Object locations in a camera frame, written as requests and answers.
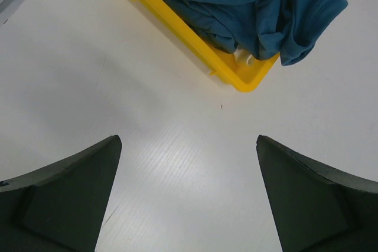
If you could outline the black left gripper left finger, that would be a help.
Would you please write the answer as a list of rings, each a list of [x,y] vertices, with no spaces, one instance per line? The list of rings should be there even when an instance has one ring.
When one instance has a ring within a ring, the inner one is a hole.
[[[1,251],[94,251],[118,169],[118,135],[1,181]]]

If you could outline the dark blue t-shirt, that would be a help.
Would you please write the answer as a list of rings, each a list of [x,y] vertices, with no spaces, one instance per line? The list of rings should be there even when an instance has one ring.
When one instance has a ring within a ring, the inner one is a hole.
[[[163,0],[204,41],[255,59],[279,55],[283,66],[303,60],[347,0]]]

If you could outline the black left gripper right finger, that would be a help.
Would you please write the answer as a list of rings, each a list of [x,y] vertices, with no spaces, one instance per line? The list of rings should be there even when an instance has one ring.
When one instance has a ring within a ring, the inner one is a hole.
[[[283,251],[377,251],[377,182],[260,135],[256,151]]]

